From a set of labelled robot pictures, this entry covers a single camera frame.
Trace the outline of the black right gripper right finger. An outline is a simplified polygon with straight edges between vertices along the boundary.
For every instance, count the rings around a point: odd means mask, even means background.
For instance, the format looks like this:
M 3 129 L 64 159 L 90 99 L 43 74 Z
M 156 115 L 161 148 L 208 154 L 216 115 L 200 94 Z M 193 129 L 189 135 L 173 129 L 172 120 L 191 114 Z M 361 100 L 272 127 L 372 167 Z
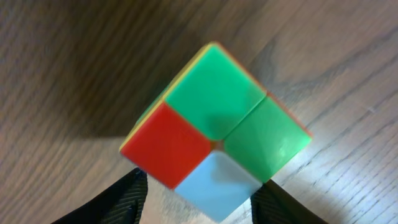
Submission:
M 327 224 L 273 180 L 250 198 L 253 224 Z

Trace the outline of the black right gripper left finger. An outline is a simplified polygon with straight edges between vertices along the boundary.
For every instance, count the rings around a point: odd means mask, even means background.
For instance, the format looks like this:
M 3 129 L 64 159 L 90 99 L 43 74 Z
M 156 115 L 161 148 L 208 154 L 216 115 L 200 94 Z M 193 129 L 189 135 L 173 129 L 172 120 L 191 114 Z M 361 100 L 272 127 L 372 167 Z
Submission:
M 138 224 L 141 220 L 147 193 L 147 174 L 143 170 L 135 168 L 95 198 L 54 223 Z

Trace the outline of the colourful puzzle cube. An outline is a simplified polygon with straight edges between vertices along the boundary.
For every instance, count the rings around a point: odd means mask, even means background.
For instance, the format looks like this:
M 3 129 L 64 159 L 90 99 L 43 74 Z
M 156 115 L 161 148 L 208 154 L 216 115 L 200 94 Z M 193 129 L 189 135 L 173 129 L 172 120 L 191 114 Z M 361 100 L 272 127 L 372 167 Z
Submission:
M 120 152 L 221 222 L 311 139 L 221 44 L 210 42 L 145 110 Z

